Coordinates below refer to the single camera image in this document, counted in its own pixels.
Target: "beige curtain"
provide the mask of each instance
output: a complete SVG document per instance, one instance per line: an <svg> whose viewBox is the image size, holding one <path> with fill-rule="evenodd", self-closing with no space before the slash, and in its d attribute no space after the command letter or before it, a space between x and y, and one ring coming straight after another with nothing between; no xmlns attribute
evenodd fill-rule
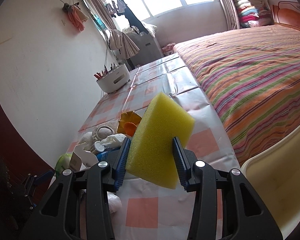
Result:
<svg viewBox="0 0 300 240"><path fill-rule="evenodd" d="M110 31L109 47L111 50L120 50L123 58L131 58L139 52L139 48L133 41L125 34L117 30L109 14L109 11L104 6L102 0L86 0L93 13L99 16L101 21Z"/></svg>
<svg viewBox="0 0 300 240"><path fill-rule="evenodd" d="M220 0L226 15L228 31L240 29L239 17L233 0Z"/></svg>

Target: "white pen holder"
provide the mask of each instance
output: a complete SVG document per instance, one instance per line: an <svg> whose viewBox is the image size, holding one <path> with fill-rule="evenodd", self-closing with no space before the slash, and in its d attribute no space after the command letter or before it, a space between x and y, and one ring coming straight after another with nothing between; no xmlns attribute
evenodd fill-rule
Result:
<svg viewBox="0 0 300 240"><path fill-rule="evenodd" d="M112 93L130 81L130 73L125 64L110 70L101 79L97 80L99 87L106 93Z"/></svg>

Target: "white lid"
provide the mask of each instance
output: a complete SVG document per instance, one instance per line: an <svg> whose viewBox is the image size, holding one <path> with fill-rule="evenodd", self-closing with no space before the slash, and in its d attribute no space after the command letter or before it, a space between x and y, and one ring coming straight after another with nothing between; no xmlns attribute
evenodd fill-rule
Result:
<svg viewBox="0 0 300 240"><path fill-rule="evenodd" d="M103 145L101 145L100 142L95 142L94 148L96 151L98 151L100 153L105 151L105 147Z"/></svg>

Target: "stack of folded blankets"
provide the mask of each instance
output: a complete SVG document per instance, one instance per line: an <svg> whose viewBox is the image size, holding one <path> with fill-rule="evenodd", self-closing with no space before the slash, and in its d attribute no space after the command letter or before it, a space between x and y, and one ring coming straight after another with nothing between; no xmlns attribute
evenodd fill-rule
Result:
<svg viewBox="0 0 300 240"><path fill-rule="evenodd" d="M240 25L243 28L272 24L270 11L264 0L234 0Z"/></svg>

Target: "checkered tablecloth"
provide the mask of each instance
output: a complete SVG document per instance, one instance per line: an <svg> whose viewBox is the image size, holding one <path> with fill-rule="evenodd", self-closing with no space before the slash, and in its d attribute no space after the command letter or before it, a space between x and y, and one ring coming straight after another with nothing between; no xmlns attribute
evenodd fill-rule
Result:
<svg viewBox="0 0 300 240"><path fill-rule="evenodd" d="M223 125L182 59L173 54L130 72L130 82L115 93L105 95L85 123L67 152L72 153L81 136L98 124L119 120L121 113L136 111L142 116L150 101L163 92L196 120L186 146L198 159L215 169L240 168ZM122 209L112 214L118 240L185 240L187 238L194 193L178 185L175 190L159 187L142 179L126 179L116 193ZM221 194L218 192L217 239L221 238Z"/></svg>

